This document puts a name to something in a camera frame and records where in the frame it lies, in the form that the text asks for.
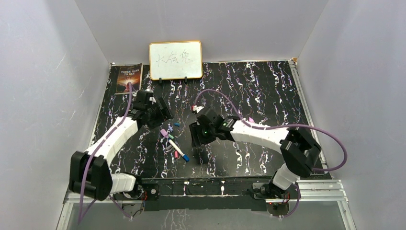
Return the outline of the pink highlighter cap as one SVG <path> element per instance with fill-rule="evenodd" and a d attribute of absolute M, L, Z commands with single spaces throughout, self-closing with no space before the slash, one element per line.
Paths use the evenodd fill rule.
<path fill-rule="evenodd" d="M 169 134 L 167 133 L 167 131 L 166 131 L 165 129 L 161 129 L 161 130 L 160 130 L 160 133 L 161 133 L 161 135 L 162 135 L 163 137 L 165 137 L 165 138 L 168 138 L 168 137 L 169 137 Z"/>

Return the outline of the white marker dark blue cap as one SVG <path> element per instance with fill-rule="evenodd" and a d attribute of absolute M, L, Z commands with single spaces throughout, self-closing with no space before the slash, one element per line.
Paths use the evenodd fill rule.
<path fill-rule="evenodd" d="M 175 142 L 172 139 L 168 139 L 170 145 L 180 154 L 180 156 L 186 161 L 189 162 L 189 157 L 185 155 L 182 150 L 175 144 Z"/>

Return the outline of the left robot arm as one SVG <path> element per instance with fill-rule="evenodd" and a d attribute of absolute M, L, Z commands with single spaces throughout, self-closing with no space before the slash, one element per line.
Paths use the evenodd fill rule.
<path fill-rule="evenodd" d="M 152 91 L 138 91 L 129 98 L 124 114 L 110 129 L 84 152 L 76 151 L 70 160 L 68 188 L 71 192 L 99 201 L 109 195 L 125 193 L 138 199 L 143 193 L 139 176 L 131 173 L 112 173 L 110 165 L 124 144 L 142 127 L 150 129 L 172 119 L 168 103 Z"/>

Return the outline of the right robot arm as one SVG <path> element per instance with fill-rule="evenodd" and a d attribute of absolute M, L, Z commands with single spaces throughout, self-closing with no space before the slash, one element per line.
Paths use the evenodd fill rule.
<path fill-rule="evenodd" d="M 254 199 L 284 198 L 291 185 L 312 174 L 321 146 L 305 128 L 269 129 L 232 115 L 223 118 L 204 106 L 193 106 L 192 112 L 197 119 L 189 125 L 194 147 L 220 139 L 260 145 L 282 155 L 284 164 L 271 181 L 253 183 L 249 189 Z"/>

